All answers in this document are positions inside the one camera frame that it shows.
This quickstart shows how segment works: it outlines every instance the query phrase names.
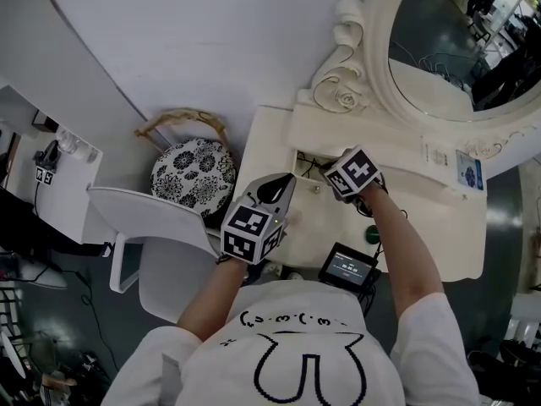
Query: white t-shirt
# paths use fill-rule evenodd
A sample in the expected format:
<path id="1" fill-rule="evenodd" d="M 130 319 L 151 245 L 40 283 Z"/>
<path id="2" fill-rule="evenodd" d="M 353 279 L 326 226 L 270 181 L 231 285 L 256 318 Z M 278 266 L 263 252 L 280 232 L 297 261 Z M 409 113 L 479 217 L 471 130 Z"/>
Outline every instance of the white t-shirt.
<path id="1" fill-rule="evenodd" d="M 321 283 L 242 288 L 227 324 L 202 343 L 174 326 L 150 332 L 104 406 L 479 405 L 444 294 L 407 309 L 391 359 L 355 297 Z"/>

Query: t-shirt sleeve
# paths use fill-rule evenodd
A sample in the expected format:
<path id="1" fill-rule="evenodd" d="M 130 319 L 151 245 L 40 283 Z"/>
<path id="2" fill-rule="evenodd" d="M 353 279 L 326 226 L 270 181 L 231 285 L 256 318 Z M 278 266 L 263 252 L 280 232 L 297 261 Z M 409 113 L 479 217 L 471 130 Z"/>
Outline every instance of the t-shirt sleeve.
<path id="1" fill-rule="evenodd" d="M 412 406 L 478 406 L 477 382 L 444 294 L 420 299 L 398 321 L 391 359 Z"/>
<path id="2" fill-rule="evenodd" d="M 123 365 L 101 406 L 174 404 L 183 363 L 200 345 L 194 334 L 175 326 L 150 331 Z"/>

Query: display screen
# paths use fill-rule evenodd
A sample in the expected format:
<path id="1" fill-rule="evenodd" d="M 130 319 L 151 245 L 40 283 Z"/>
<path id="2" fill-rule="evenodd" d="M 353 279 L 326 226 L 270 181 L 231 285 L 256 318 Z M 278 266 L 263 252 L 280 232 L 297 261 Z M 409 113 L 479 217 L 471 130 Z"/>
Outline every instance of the display screen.
<path id="1" fill-rule="evenodd" d="M 326 271 L 335 277 L 342 278 L 343 280 L 360 286 L 363 284 L 371 269 L 371 265 L 353 259 L 349 255 L 336 252 Z"/>

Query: white mirror frame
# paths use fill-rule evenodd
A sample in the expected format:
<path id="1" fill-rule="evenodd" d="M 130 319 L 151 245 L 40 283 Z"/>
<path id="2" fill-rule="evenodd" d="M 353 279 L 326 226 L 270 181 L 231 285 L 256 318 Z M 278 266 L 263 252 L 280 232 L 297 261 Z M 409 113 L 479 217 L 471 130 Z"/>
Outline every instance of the white mirror frame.
<path id="1" fill-rule="evenodd" d="M 541 83 L 515 101 L 475 112 L 461 122 L 430 116 L 404 98 L 389 68 L 389 41 L 401 2 L 341 0 L 336 7 L 340 24 L 334 29 L 338 47 L 314 75 L 311 88 L 299 91 L 298 102 L 365 118 L 385 118 L 381 112 L 386 110 L 397 125 L 437 135 L 484 160 L 523 143 L 525 137 L 530 144 L 541 139 Z M 528 149 L 516 164 L 539 153 L 541 144 L 538 151 Z"/>

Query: black and white floral pattern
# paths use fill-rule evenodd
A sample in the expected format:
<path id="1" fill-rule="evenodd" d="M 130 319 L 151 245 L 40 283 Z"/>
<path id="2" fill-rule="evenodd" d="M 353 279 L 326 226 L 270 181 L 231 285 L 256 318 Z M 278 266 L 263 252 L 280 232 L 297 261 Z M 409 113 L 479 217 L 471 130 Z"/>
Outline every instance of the black and white floral pattern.
<path id="1" fill-rule="evenodd" d="M 218 141 L 191 139 L 160 156 L 150 178 L 152 194 L 208 217 L 232 193 L 237 170 Z"/>

